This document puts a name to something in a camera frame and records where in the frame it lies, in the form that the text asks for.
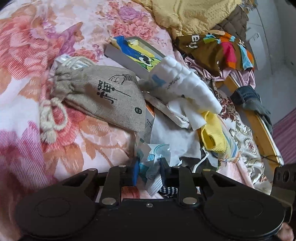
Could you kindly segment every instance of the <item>cartoon illustration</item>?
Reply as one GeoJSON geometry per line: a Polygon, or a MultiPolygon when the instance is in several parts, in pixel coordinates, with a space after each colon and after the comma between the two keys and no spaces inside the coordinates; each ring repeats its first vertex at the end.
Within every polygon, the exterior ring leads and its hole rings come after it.
{"type": "Polygon", "coordinates": [[[116,74],[112,76],[109,80],[115,83],[123,84],[125,81],[133,81],[133,77],[130,74],[116,74]]]}
{"type": "Polygon", "coordinates": [[[111,43],[148,71],[160,62],[152,53],[140,47],[137,39],[126,41],[124,36],[117,36],[111,38],[111,43]]]}

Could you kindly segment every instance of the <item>colorful printed fabric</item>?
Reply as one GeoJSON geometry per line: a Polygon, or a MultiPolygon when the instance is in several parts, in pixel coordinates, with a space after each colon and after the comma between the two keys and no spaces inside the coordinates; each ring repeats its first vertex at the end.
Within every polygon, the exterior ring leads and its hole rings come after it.
{"type": "Polygon", "coordinates": [[[181,36],[177,37],[176,45],[213,76],[220,76],[220,71],[226,68],[250,71],[254,67],[254,58],[244,43],[228,33],[181,36]]]}
{"type": "MultiPolygon", "coordinates": [[[[40,142],[38,108],[51,92],[53,60],[65,53],[121,67],[103,55],[109,37],[121,35],[140,37],[173,56],[167,31],[129,0],[16,0],[0,12],[1,241],[20,237],[13,212],[23,196],[91,167],[106,172],[133,156],[133,132],[67,105],[68,124],[57,141],[40,142]]],[[[59,109],[53,115],[57,124],[63,121],[59,109]]],[[[125,187],[126,196],[149,195],[125,187]]]]}
{"type": "Polygon", "coordinates": [[[214,154],[221,161],[217,172],[269,195],[272,185],[265,175],[265,164],[251,129],[242,122],[232,100],[216,88],[215,81],[206,80],[206,84],[222,106],[219,119],[223,123],[221,126],[226,140],[228,144],[231,143],[231,148],[227,147],[224,157],[214,154]]]}

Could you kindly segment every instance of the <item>yellow blanket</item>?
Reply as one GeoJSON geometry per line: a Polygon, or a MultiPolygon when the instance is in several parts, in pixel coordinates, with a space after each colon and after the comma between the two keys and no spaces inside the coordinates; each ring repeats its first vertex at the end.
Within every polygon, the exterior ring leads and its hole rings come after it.
{"type": "Polygon", "coordinates": [[[133,0],[149,9],[157,24],[177,36],[201,34],[228,17],[242,0],[133,0]]]}

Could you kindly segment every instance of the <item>pink floral fabric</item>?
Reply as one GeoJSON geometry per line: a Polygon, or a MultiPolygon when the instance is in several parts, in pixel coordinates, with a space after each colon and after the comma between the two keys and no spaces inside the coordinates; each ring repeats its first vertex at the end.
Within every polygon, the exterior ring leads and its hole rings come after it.
{"type": "MultiPolygon", "coordinates": [[[[134,133],[65,105],[69,121],[54,144],[40,141],[39,103],[50,98],[49,69],[61,54],[121,67],[104,56],[109,37],[137,36],[165,55],[171,38],[129,0],[16,0],[0,12],[0,240],[17,240],[15,205],[25,195],[85,169],[106,172],[133,156],[134,133]]],[[[53,115],[63,121],[59,109],[53,115]]],[[[144,187],[124,197],[147,198],[144,187]]]]}

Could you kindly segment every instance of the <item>yellow fabric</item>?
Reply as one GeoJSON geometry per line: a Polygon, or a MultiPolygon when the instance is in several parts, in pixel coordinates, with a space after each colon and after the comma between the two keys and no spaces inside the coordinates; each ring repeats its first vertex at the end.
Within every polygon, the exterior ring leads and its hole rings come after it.
{"type": "Polygon", "coordinates": [[[220,23],[242,0],[133,0],[154,14],[172,37],[201,34],[220,23]]]}
{"type": "Polygon", "coordinates": [[[226,152],[226,139],[218,116],[209,111],[203,112],[201,115],[206,121],[200,131],[205,148],[216,153],[226,152]]]}

